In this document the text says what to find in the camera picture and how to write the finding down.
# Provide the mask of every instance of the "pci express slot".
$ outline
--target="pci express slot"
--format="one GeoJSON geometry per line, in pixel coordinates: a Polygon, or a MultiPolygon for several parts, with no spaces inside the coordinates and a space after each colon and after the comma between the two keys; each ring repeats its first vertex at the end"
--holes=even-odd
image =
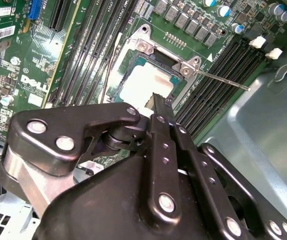
{"type": "Polygon", "coordinates": [[[108,18],[110,18],[110,16],[113,14],[112,7],[116,6],[117,2],[118,2],[117,0],[115,0],[114,2],[110,0],[103,1],[103,5],[101,6],[98,12],[99,15],[95,20],[93,30],[91,31],[91,34],[84,45],[81,58],[78,61],[77,67],[73,70],[73,77],[70,79],[69,86],[64,96],[64,102],[66,106],[69,106],[74,101],[75,97],[72,95],[75,89],[77,90],[79,89],[80,87],[79,81],[80,80],[83,81],[85,77],[84,73],[81,74],[84,65],[87,64],[88,66],[87,68],[92,67],[93,64],[92,57],[96,50],[96,46],[94,46],[94,44],[97,45],[97,43],[102,39],[103,34],[105,34],[105,29],[107,27],[108,21],[104,21],[104,18],[107,15],[107,13],[108,18]]]}
{"type": "Polygon", "coordinates": [[[83,59],[82,54],[85,54],[83,50],[91,34],[94,32],[93,31],[95,27],[94,22],[98,18],[98,13],[101,10],[103,1],[104,0],[91,1],[90,6],[87,9],[85,20],[82,23],[81,30],[77,37],[77,41],[72,48],[72,53],[70,55],[67,67],[61,78],[61,83],[56,94],[55,105],[58,105],[63,101],[68,89],[70,88],[71,85],[74,84],[73,75],[76,69],[78,69],[82,64],[81,62],[81,59],[83,59]]]}
{"type": "MultiPolygon", "coordinates": [[[[125,29],[128,23],[129,17],[132,15],[135,9],[135,6],[136,6],[135,3],[136,3],[135,0],[132,0],[130,2],[128,2],[127,0],[124,0],[122,3],[118,5],[116,9],[116,14],[110,19],[109,24],[108,24],[109,28],[107,30],[107,35],[105,37],[106,39],[104,39],[100,43],[100,46],[97,51],[97,55],[99,55],[102,48],[105,46],[107,39],[108,38],[111,39],[110,46],[108,47],[108,49],[105,51],[103,55],[103,58],[105,59],[105,61],[108,61],[112,57],[113,48],[115,46],[114,43],[116,41],[118,32],[123,31],[125,29]]],[[[84,100],[83,100],[83,93],[85,92],[87,83],[85,84],[83,88],[80,89],[80,92],[78,93],[78,96],[77,96],[76,104],[78,105],[87,104],[92,99],[99,83],[102,80],[102,74],[100,73],[104,71],[104,69],[102,69],[104,67],[104,64],[105,63],[100,64],[99,71],[97,71],[97,73],[95,74],[93,81],[91,83],[90,89],[87,91],[87,96],[86,98],[84,98],[84,100]]]]}
{"type": "MultiPolygon", "coordinates": [[[[248,46],[243,40],[235,40],[229,44],[209,72],[242,84],[263,60],[265,57],[262,53],[248,46]]],[[[181,108],[177,121],[196,138],[237,90],[236,87],[204,77],[181,108]]]]}
{"type": "Polygon", "coordinates": [[[60,32],[65,24],[66,17],[73,0],[56,0],[51,14],[49,28],[60,32]]]}

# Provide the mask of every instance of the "ram slot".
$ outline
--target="ram slot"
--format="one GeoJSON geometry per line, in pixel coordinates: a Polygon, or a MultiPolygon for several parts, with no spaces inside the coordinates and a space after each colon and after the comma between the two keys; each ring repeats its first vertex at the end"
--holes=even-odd
{"type": "MultiPolygon", "coordinates": [[[[239,45],[237,42],[230,43],[226,50],[221,54],[219,59],[212,65],[210,70],[208,71],[211,74],[216,74],[223,65],[227,62],[227,59],[237,51],[239,45]]],[[[181,107],[179,114],[177,117],[177,122],[182,124],[185,119],[188,119],[193,111],[192,108],[195,106],[196,102],[198,101],[199,97],[203,94],[205,88],[210,86],[210,82],[207,81],[208,77],[203,77],[196,87],[196,89],[191,93],[191,97],[186,101],[186,103],[181,107]]]]}
{"type": "Polygon", "coordinates": [[[94,22],[97,19],[103,1],[104,0],[91,1],[90,6],[87,9],[86,18],[82,23],[79,36],[77,37],[77,41],[72,48],[72,53],[70,55],[67,67],[61,78],[61,83],[56,94],[56,105],[63,101],[66,96],[67,90],[70,88],[71,85],[74,84],[73,75],[78,66],[80,65],[80,59],[82,58],[83,50],[85,48],[87,40],[93,32],[94,22]]]}
{"type": "Polygon", "coordinates": [[[92,34],[90,35],[88,41],[85,44],[83,56],[79,60],[80,63],[78,64],[78,68],[73,74],[71,84],[64,97],[66,106],[69,106],[74,102],[75,95],[79,91],[79,88],[83,84],[83,81],[86,81],[86,78],[88,77],[87,72],[94,66],[94,54],[96,52],[99,42],[105,34],[108,25],[108,19],[112,16],[117,3],[117,0],[104,1],[104,4],[99,11],[99,16],[95,22],[92,34]]]}
{"type": "Polygon", "coordinates": [[[101,82],[101,77],[98,75],[102,71],[103,64],[101,63],[104,59],[110,59],[111,54],[113,52],[114,43],[116,41],[118,32],[120,31],[121,26],[126,25],[129,18],[127,17],[129,14],[128,9],[133,9],[133,5],[136,1],[128,1],[123,0],[120,4],[117,5],[115,14],[109,19],[108,29],[106,31],[106,35],[100,42],[97,50],[96,57],[94,57],[95,63],[92,68],[89,69],[85,81],[80,86],[78,94],[76,96],[76,101],[74,102],[76,105],[83,105],[87,103],[95,93],[99,83],[101,82]],[[95,73],[94,77],[91,78],[94,67],[98,66],[98,71],[95,73]]]}

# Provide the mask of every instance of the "black ram slot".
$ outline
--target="black ram slot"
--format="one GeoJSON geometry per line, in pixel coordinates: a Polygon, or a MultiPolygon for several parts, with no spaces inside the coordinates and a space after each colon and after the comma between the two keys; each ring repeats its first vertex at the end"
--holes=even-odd
{"type": "MultiPolygon", "coordinates": [[[[244,54],[245,54],[245,57],[240,58],[240,59],[242,59],[245,66],[249,65],[251,61],[253,62],[254,59],[256,59],[254,55],[251,54],[251,52],[249,51],[247,51],[244,54]]],[[[233,72],[230,71],[230,73],[225,75],[224,77],[230,78],[232,80],[236,79],[235,81],[240,84],[242,84],[248,78],[246,68],[244,68],[242,65],[239,65],[237,69],[235,69],[233,72]],[[243,78],[237,78],[237,76],[240,74],[244,74],[243,78]]],[[[211,110],[215,111],[216,113],[218,113],[221,110],[221,109],[217,109],[217,107],[220,101],[223,98],[225,98],[225,96],[227,95],[227,90],[230,87],[231,87],[230,85],[224,84],[222,82],[220,82],[216,86],[216,89],[213,91],[213,96],[211,96],[211,98],[208,98],[204,101],[204,105],[202,106],[201,111],[198,114],[196,114],[196,118],[193,119],[193,121],[189,122],[188,130],[190,130],[191,132],[194,132],[194,130],[198,128],[199,124],[201,124],[200,122],[202,122],[204,118],[206,118],[209,115],[209,112],[211,110]]]]}
{"type": "MultiPolygon", "coordinates": [[[[231,51],[234,51],[237,48],[237,46],[238,44],[236,42],[229,44],[228,47],[226,48],[226,51],[222,53],[220,58],[214,63],[214,65],[210,68],[208,72],[211,74],[215,74],[217,71],[219,71],[221,66],[225,63],[225,61],[227,61],[227,58],[231,54],[231,51]]],[[[178,123],[181,124],[182,121],[186,119],[189,114],[192,113],[191,109],[187,109],[187,108],[189,107],[192,108],[195,105],[194,102],[198,100],[199,96],[203,93],[205,88],[210,86],[211,83],[204,79],[206,79],[206,77],[204,77],[201,80],[201,83],[199,84],[199,86],[192,92],[191,97],[187,100],[187,102],[181,108],[179,114],[177,115],[178,123]]]]}
{"type": "Polygon", "coordinates": [[[63,98],[66,95],[67,89],[69,89],[70,85],[72,85],[72,78],[69,77],[70,73],[74,73],[78,65],[75,65],[75,59],[80,59],[82,51],[79,51],[79,48],[83,49],[87,39],[89,38],[90,34],[92,33],[93,30],[93,21],[96,19],[98,12],[96,11],[94,14],[92,14],[92,11],[94,9],[95,3],[98,4],[99,6],[102,5],[103,0],[100,1],[91,1],[90,5],[87,9],[87,13],[85,15],[85,19],[82,23],[81,30],[79,32],[79,35],[77,37],[77,40],[72,48],[72,53],[69,57],[69,61],[67,62],[67,66],[64,68],[64,74],[61,78],[61,82],[56,94],[56,102],[55,104],[58,105],[59,103],[62,102],[63,98]]]}
{"type": "MultiPolygon", "coordinates": [[[[263,53],[235,38],[208,72],[243,84],[264,60],[263,53]]],[[[237,87],[204,77],[179,111],[177,121],[196,138],[237,90],[237,87]]]]}
{"type": "Polygon", "coordinates": [[[60,32],[64,28],[72,1],[73,0],[56,0],[49,23],[50,29],[60,32]]]}
{"type": "MultiPolygon", "coordinates": [[[[112,54],[113,48],[115,47],[114,43],[116,41],[118,32],[120,32],[121,28],[124,27],[123,25],[127,25],[127,22],[125,22],[125,20],[129,19],[128,14],[132,15],[132,13],[133,13],[132,11],[134,9],[135,2],[136,2],[135,0],[132,0],[131,2],[128,2],[128,0],[124,0],[122,3],[120,3],[118,5],[118,7],[116,9],[116,14],[109,20],[109,24],[108,24],[109,28],[107,30],[107,34],[106,34],[105,38],[103,39],[103,41],[100,43],[99,48],[98,48],[100,51],[97,50],[97,54],[99,54],[101,52],[101,48],[104,47],[107,39],[109,38],[110,35],[112,35],[112,38],[111,38],[112,41],[111,41],[110,47],[108,48],[108,50],[105,52],[105,55],[104,55],[105,58],[110,59],[110,57],[111,57],[110,55],[112,54]]],[[[88,101],[90,101],[92,99],[100,81],[101,81],[101,77],[99,77],[98,74],[96,74],[93,78],[90,90],[87,93],[85,101],[81,102],[80,100],[81,100],[81,96],[83,95],[83,93],[85,91],[86,86],[84,86],[83,89],[81,89],[79,96],[77,97],[76,103],[77,104],[87,104],[88,101]]]]}
{"type": "MultiPolygon", "coordinates": [[[[243,49],[243,48],[240,49],[238,52],[235,52],[233,57],[229,59],[228,63],[223,68],[221,68],[221,71],[219,71],[217,75],[222,77],[222,78],[228,78],[228,79],[234,80],[234,77],[231,77],[229,75],[229,73],[231,73],[231,71],[236,67],[237,63],[240,61],[240,59],[242,59],[245,56],[246,53],[247,53],[247,50],[243,49]]],[[[216,91],[218,90],[219,87],[221,87],[223,85],[222,82],[217,81],[217,80],[213,80],[211,78],[204,79],[204,81],[210,81],[211,87],[209,87],[207,89],[207,91],[205,91],[203,94],[200,95],[200,98],[201,98],[200,104],[194,105],[195,109],[192,109],[192,111],[194,113],[197,113],[197,114],[194,114],[190,118],[184,119],[186,121],[182,122],[182,124],[184,126],[187,126],[188,128],[191,126],[191,123],[195,120],[195,118],[197,118],[199,116],[199,114],[202,114],[202,113],[200,113],[200,110],[198,110],[196,112],[196,109],[201,109],[209,101],[212,102],[213,98],[216,97],[216,96],[214,96],[216,94],[216,91]]]]}

